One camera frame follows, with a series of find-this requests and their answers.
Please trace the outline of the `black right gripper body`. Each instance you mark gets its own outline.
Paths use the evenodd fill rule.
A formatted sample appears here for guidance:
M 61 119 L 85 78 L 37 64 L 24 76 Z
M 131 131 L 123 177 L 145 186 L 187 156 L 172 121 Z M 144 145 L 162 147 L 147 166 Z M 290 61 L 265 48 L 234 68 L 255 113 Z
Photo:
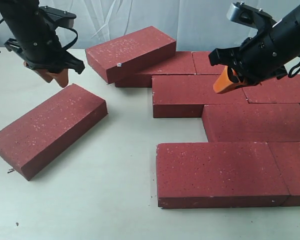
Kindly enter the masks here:
M 242 85 L 258 85 L 271 78 L 287 75 L 284 67 L 288 54 L 286 24 L 275 24 L 271 28 L 257 30 L 254 37 L 247 37 L 240 46 L 215 48 L 209 55 L 211 66 L 231 67 L 239 76 Z

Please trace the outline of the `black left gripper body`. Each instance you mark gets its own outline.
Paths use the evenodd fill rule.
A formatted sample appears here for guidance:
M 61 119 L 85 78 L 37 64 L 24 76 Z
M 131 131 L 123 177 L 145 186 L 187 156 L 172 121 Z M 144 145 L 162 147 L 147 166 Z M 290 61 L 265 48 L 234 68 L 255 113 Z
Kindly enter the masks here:
M 68 52 L 78 40 L 74 28 L 66 28 L 75 33 L 75 38 L 62 46 L 56 30 L 50 28 L 41 14 L 6 17 L 4 20 L 14 36 L 5 42 L 5 47 L 22 58 L 29 69 L 45 69 L 51 73 L 73 69 L 78 74 L 85 69 L 83 61 Z

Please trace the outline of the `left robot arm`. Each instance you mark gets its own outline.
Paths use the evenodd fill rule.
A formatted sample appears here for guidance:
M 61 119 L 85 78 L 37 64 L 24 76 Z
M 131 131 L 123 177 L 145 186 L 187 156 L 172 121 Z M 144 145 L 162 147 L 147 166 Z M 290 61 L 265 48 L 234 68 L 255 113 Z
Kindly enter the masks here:
M 62 46 L 56 33 L 63 28 L 73 33 L 76 15 L 49 6 L 40 6 L 37 0 L 0 0 L 0 14 L 13 34 L 4 46 L 14 52 L 23 65 L 37 73 L 47 83 L 55 80 L 65 88 L 69 84 L 69 70 L 81 74 L 84 62 L 68 52 L 78 40 Z

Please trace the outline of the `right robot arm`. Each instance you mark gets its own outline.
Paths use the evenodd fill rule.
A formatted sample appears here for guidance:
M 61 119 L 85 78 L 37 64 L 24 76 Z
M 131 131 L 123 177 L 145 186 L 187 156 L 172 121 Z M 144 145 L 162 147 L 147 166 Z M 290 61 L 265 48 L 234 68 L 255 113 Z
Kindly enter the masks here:
M 257 86 L 273 78 L 293 78 L 300 72 L 300 4 L 279 21 L 244 2 L 232 3 L 226 16 L 257 33 L 240 46 L 216 48 L 208 55 L 211 66 L 224 66 L 213 84 L 215 93 Z

